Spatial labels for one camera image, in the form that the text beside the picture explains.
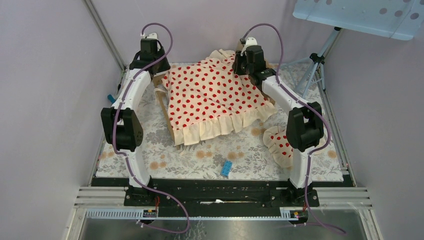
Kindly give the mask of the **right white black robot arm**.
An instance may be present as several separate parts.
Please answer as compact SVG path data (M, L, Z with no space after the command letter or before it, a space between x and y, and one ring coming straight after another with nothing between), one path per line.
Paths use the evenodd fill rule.
M288 116L286 137L294 155L284 196L291 205L299 206L312 190L309 177L311 152L324 137L321 105L318 102L307 103L297 96L278 73L267 66L264 51L256 43L239 44L232 68L238 75L248 75L251 83L273 99Z

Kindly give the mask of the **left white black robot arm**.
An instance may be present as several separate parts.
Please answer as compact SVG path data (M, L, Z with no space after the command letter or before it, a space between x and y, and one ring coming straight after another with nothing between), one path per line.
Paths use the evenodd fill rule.
M122 87L112 106L103 108L100 113L105 139L114 153L124 159L129 185L137 191L135 197L144 206L154 202L157 190L148 186L151 176L142 157L144 131L137 110L153 78L170 69L166 57L167 52L154 33L143 36L140 51L130 64L134 75Z

